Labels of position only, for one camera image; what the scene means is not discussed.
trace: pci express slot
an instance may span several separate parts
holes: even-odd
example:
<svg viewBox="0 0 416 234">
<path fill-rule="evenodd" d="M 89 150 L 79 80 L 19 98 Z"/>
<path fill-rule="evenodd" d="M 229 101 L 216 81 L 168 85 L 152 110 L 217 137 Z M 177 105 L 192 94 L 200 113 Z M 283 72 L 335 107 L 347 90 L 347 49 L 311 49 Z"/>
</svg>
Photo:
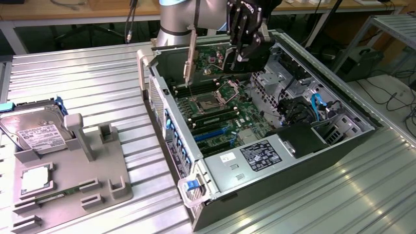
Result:
<svg viewBox="0 0 416 234">
<path fill-rule="evenodd" d="M 216 130 L 216 131 L 213 131 L 211 133 L 203 134 L 200 136 L 195 136 L 193 139 L 195 139 L 196 142 L 199 142 L 201 140 L 217 137 L 217 136 L 225 134 L 225 132 L 227 132 L 227 127 L 223 128 L 221 130 Z"/>
</svg>

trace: hard drive label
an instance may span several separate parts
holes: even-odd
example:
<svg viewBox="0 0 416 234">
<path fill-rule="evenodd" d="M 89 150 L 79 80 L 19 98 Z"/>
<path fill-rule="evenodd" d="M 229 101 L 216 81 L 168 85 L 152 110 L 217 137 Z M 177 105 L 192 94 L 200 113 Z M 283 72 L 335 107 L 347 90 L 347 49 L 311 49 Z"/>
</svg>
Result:
<svg viewBox="0 0 416 234">
<path fill-rule="evenodd" d="M 17 134 L 29 147 L 36 151 L 65 144 L 64 138 L 55 124 L 21 130 Z"/>
</svg>

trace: chip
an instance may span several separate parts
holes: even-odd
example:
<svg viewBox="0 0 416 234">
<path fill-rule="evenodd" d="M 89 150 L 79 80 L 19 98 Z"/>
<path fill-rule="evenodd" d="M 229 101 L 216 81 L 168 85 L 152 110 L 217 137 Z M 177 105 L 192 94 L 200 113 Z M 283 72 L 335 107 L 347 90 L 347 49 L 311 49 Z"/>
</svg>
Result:
<svg viewBox="0 0 416 234">
<path fill-rule="evenodd" d="M 196 102 L 204 111 L 220 107 L 220 103 L 212 94 L 197 97 Z"/>
</svg>

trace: warning label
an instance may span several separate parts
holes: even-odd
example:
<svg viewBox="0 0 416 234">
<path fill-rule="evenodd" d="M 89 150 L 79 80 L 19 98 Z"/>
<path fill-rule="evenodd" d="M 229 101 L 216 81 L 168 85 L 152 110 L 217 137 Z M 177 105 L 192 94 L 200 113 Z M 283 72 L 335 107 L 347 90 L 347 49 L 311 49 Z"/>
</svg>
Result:
<svg viewBox="0 0 416 234">
<path fill-rule="evenodd" d="M 268 140 L 244 147 L 240 151 L 255 172 L 263 170 L 277 162 L 281 162 L 281 158 Z"/>
<path fill-rule="evenodd" d="M 65 144 L 64 138 L 55 124 L 21 130 L 17 134 L 29 147 L 36 151 Z"/>
</svg>

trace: aluminum workbench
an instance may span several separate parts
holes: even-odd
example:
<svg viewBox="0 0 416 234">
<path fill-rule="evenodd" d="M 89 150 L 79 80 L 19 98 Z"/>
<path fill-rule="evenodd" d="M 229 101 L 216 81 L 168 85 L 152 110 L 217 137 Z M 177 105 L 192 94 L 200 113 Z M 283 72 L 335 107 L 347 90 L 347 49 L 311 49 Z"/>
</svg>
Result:
<svg viewBox="0 0 416 234">
<path fill-rule="evenodd" d="M 191 221 L 143 104 L 136 51 L 148 43 L 15 56 L 7 100 L 59 94 L 84 130 L 119 129 L 132 200 L 41 233 L 191 233 Z M 331 168 L 197 233 L 415 233 L 416 151 L 387 126 Z M 0 233 L 8 233 L 13 145 L 1 138 Z"/>
</svg>

